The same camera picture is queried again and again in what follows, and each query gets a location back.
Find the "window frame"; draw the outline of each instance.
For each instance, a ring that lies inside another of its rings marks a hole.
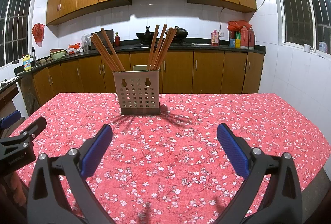
[[[6,59],[6,40],[5,40],[5,36],[6,36],[6,26],[7,26],[7,16],[8,16],[8,10],[9,10],[9,3],[10,0],[8,0],[8,6],[6,9],[6,14],[5,14],[5,23],[4,23],[4,29],[3,29],[3,36],[4,36],[4,42],[3,42],[3,53],[4,53],[4,60],[5,60],[5,65],[0,67],[0,70],[13,65],[13,62],[9,62],[7,63],[7,59]],[[34,6],[34,0],[30,0],[30,5],[29,5],[29,12],[28,12],[28,27],[27,27],[27,33],[26,33],[26,42],[28,45],[28,53],[29,55],[31,55],[32,53],[32,17],[33,17],[33,6]],[[16,63],[19,65],[23,64],[23,58],[19,59],[19,62]]]

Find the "bowl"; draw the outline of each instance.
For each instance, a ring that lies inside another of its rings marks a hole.
[[[56,59],[59,59],[62,56],[64,56],[66,53],[67,53],[67,51],[62,49],[60,51],[51,53],[51,57],[52,57],[53,60],[56,60]]]

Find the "red bottle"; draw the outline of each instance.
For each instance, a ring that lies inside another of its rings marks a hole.
[[[115,33],[115,46],[120,46],[121,45],[121,41],[120,41],[120,37],[118,36],[119,33]]]

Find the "red plastic bag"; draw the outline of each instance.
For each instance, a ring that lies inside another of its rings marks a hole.
[[[36,44],[41,47],[42,41],[44,40],[44,28],[45,25],[37,23],[32,28],[32,34],[34,35],[34,40],[36,41]]]

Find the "perforated utensil holder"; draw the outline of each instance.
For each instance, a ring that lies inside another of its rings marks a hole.
[[[122,115],[160,113],[157,71],[114,72]]]

